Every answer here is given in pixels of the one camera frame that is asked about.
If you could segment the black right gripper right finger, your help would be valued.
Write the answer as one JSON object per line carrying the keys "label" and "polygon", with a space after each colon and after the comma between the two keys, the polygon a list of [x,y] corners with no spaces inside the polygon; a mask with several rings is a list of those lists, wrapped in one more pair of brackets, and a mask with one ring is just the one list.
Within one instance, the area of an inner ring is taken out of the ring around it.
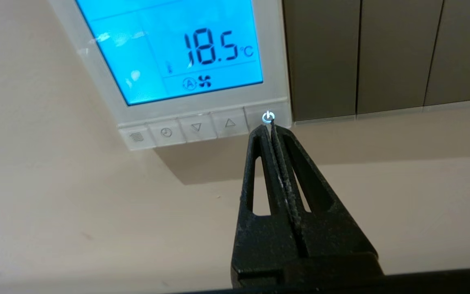
{"label": "black right gripper right finger", "polygon": [[285,206],[302,257],[369,254],[376,249],[289,129],[272,124]]}

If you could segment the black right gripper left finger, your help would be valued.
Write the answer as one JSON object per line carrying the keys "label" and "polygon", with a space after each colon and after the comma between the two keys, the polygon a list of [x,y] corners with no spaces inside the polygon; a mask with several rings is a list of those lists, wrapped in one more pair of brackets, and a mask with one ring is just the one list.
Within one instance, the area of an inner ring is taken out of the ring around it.
{"label": "black right gripper left finger", "polygon": [[[274,272],[304,256],[303,206],[280,139],[285,130],[279,125],[260,125],[250,133],[233,246],[235,272]],[[268,216],[253,211],[258,159],[264,172]]]}

